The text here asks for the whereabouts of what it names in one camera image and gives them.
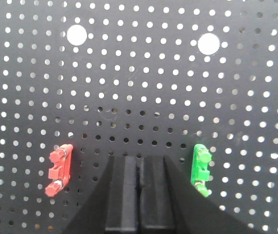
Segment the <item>black pegboard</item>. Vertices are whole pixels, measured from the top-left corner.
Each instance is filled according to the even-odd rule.
[[[205,33],[221,43],[208,57]],[[63,143],[72,179],[49,199]],[[0,233],[61,233],[108,155],[189,174],[196,143],[214,156],[209,199],[278,233],[278,0],[0,0]]]

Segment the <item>hole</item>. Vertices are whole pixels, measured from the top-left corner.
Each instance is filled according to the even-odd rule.
[[[86,29],[79,24],[73,25],[67,30],[67,40],[72,45],[82,45],[86,39]]]
[[[220,48],[219,38],[212,34],[203,34],[198,40],[198,49],[204,55],[212,55]]]

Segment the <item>green plastic clip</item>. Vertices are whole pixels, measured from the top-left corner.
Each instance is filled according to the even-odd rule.
[[[211,160],[212,156],[204,145],[194,146],[191,183],[204,197],[208,197],[205,182],[209,180],[208,164]]]

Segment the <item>red peg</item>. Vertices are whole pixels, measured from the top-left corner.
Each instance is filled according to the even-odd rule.
[[[72,145],[64,144],[50,153],[49,159],[54,166],[49,169],[48,178],[53,182],[46,187],[47,196],[55,196],[69,183],[72,151]]]

